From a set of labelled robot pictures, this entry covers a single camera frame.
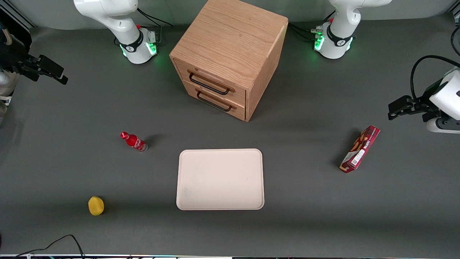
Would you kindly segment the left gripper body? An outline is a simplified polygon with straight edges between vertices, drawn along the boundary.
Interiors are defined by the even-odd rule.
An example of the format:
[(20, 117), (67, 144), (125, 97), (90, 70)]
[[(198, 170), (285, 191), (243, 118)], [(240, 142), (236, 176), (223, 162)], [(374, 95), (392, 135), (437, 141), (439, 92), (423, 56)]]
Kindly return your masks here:
[(458, 68), (447, 72), (441, 79), (427, 87), (416, 100), (414, 110), (427, 119), (446, 117), (460, 119), (460, 73)]

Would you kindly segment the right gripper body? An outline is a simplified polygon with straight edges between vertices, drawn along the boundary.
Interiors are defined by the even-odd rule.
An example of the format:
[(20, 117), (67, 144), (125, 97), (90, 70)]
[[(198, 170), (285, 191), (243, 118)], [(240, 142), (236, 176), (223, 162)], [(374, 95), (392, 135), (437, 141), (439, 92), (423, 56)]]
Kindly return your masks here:
[(28, 54), (21, 44), (0, 45), (1, 69), (23, 75), (27, 78), (39, 78), (37, 58)]

